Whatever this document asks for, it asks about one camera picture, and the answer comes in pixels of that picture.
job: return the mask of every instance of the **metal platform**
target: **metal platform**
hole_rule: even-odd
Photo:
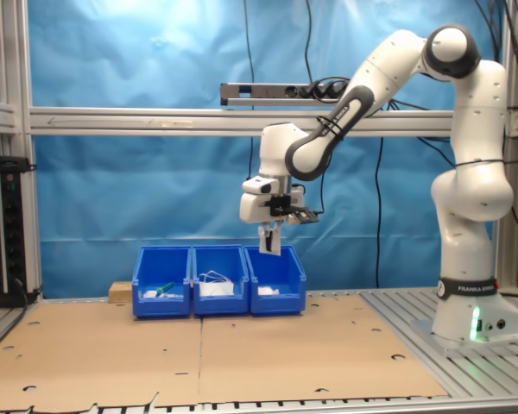
[[[157,408],[154,402],[142,407],[99,409],[88,414],[148,414],[165,412],[215,411],[220,413],[276,412],[518,412],[518,345],[484,350],[461,350],[445,358],[429,348],[411,329],[416,320],[433,318],[437,305],[435,289],[391,289],[372,291],[309,292],[310,297],[358,294],[390,325],[407,347],[447,390],[441,398],[386,398],[316,401],[275,401],[233,404],[203,404]],[[106,301],[104,298],[45,300],[45,303]],[[518,306],[518,298],[510,301]],[[0,332],[8,328],[18,310],[0,310]]]

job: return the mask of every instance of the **blue plastic bin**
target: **blue plastic bin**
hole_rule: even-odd
[[[200,274],[214,270],[234,283],[234,296],[199,295]],[[230,315],[250,311],[250,276],[243,248],[230,246],[197,246],[193,248],[193,312],[196,315]]]
[[[305,309],[306,275],[292,246],[282,246],[281,255],[259,253],[246,247],[250,270],[251,313],[254,315],[291,315]],[[278,295],[259,295],[259,286],[278,289]]]
[[[132,278],[132,312],[135,317],[183,317],[190,315],[190,246],[150,246],[140,249]],[[145,298],[169,282],[174,285],[166,293],[181,298]]]

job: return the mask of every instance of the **blue backdrop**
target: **blue backdrop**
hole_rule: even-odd
[[[307,82],[305,0],[248,3],[256,82]],[[314,78],[352,75],[399,28],[428,36],[448,22],[467,26],[491,59],[474,2],[311,5]],[[37,106],[219,108],[220,83],[250,81],[243,0],[29,0],[29,33]],[[418,77],[397,98],[451,109],[454,91]],[[112,281],[131,278],[142,245],[256,244],[256,226],[238,219],[249,145],[234,137],[36,137],[45,295],[105,295]],[[378,146],[378,138],[344,140],[326,174],[320,223],[286,228],[309,289],[374,286]],[[446,169],[414,138],[385,141],[382,287],[436,284],[430,186]],[[307,196],[318,208],[319,182]]]

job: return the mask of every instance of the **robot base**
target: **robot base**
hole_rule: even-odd
[[[459,351],[461,349],[480,349],[480,348],[492,348],[500,345],[518,345],[518,334],[511,334],[506,336],[495,336],[491,341],[487,342],[473,342],[464,340],[461,342],[451,341],[449,339],[442,338],[432,332],[433,321],[412,321],[411,328],[422,341],[434,349],[438,354],[443,355],[445,358],[457,358],[461,357]]]
[[[518,309],[498,293],[440,299],[433,321],[416,321],[412,326],[444,356],[458,349],[518,344]]]

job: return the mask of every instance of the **cardboard floor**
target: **cardboard floor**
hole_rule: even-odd
[[[0,411],[446,395],[360,297],[297,317],[136,321],[42,304],[0,343]]]

